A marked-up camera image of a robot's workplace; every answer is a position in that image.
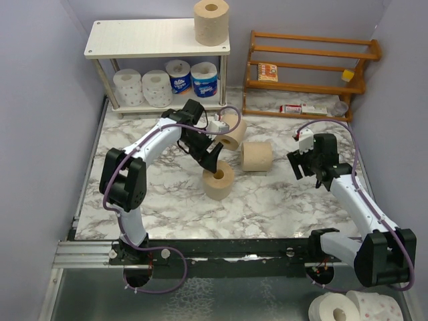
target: blue packaged paper roll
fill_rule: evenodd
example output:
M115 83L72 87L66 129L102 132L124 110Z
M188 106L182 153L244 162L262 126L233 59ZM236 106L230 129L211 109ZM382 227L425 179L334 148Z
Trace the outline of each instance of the blue packaged paper roll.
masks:
M191 88L190 65L183 60L171 60L165 65L174 94L184 94Z
M193 90L198 97L211 97L217 92L217 68L211 62L192 66Z

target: blue label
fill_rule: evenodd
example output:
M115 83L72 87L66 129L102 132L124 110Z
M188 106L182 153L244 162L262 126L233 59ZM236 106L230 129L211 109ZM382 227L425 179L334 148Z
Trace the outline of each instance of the blue label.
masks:
M211 97L217 92L217 76L209 79L193 78L193 90L198 97Z
M184 77L171 78L170 81L171 81L171 87L173 87L173 93L180 94L190 88L190 85L191 85L190 73L188 73Z

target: paper towel roll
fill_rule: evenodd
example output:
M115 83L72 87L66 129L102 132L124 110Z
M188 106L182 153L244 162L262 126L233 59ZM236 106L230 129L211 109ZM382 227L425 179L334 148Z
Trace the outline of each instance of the paper towel roll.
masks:
M234 114L224 114L221 117L221 121L228 124L229 128L233 128L238 121L238 116ZM241 117L241 122L239 123L239 126L233 132L230 132L226 135L216 136L215 141L221 142L221 144L224 145L224 149L237 150L239 144L241 144L241 141L243 140L246 130L247 123Z
M234 179L233 169L225 161L219 160L215 174L206 169L203 170L203 190L209 198L220 201L230 194Z
M192 66L193 90L198 97L211 97L217 92L217 68L211 62Z
M404 320L399 304L390 296L349 291L346 297L356 305L361 320Z
M343 294L326 293L309 307L310 321L360 321L355 304Z
M223 0L202 0L193 7L195 38L203 45L219 45L229 36L229 6Z
M119 70L113 76L118 99L126 106L139 106L144 102L141 75L133 69Z
M270 142L243 142L241 167L244 172L267 172L272 168L274 154Z
M142 77L142 92L153 107L165 107L173 101L169 75L162 70L152 70Z
M183 60L171 60L165 65L174 94L184 94L191 89L190 65Z

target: floor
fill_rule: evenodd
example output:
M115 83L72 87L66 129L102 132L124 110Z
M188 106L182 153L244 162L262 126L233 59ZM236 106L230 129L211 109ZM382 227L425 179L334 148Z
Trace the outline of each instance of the floor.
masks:
M241 108L241 91L228 90L227 101ZM337 101L337 96L329 95L254 91L248 95L247 107L278 110L281 104L306 102L331 108ZM106 113L76 239L118 238L117 220L102 208L102 196L98 192L104 157L110 148L124 148L138 140L157 123L157 118L158 115L128 115L118 119L112 112ZM292 172L286 154L297 149L292 135L306 121L261 116L244 116L244 119L248 125L245 140L272 143L272 170L245 173L240 169L239 151L222 151L219 159L232 166L235 182L226 199L214 201L202 190L202 168L176 146L170 147L147 173L148 193L141 209L150 238L307 237L311 230L326 227L357 236L348 213L324 188L315 189L314 177L297 181ZM342 161L352 163L353 143L344 128L320 122L311 129L334 133ZM365 185L364 178L359 176Z

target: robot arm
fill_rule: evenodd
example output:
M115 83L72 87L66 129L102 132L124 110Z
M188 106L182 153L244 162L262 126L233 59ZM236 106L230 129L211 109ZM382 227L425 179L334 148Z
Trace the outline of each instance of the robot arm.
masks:
M124 150L112 148L107 152L100 180L101 194L106 192L118 165L126 155L136 149L125 163L121 173L115 178L108 193L108 203L117 208L118 215L121 216L121 230L134 245L139 246L147 236L140 212L140 205L146 196L146 170L166 148L176 142L177 144L182 142L188 148L186 153L190 154L204 169L212 173L217 171L217 159L223 145L217 143L214 149L208 152L207 149L214 140L206 134L185 127L194 127L204 111L200 103L189 100L181 110L170 109L164 112L156 126ZM169 126L160 130L172 124L185 126ZM228 131L229 127L225 123L213 121L210 123L210 129L221 133ZM120 238L127 243L124 235Z
M338 199L363 239L362 243L349 239L337 229L316 230L309 238L310 251L314 255L333 255L352 266L361 284L366 287L408 281L409 266L382 221L399 236L414 264L416 237L413 232L400 229L390 220L370 198L358 178L358 187L354 186L352 167L347 163L339 163L337 141L333 134L314 134L309 129L303 129L296 138L299 149L287 155L296 178L303 177L300 168L305 176L315 175L316 188L324 185ZM359 190L382 220L375 217Z

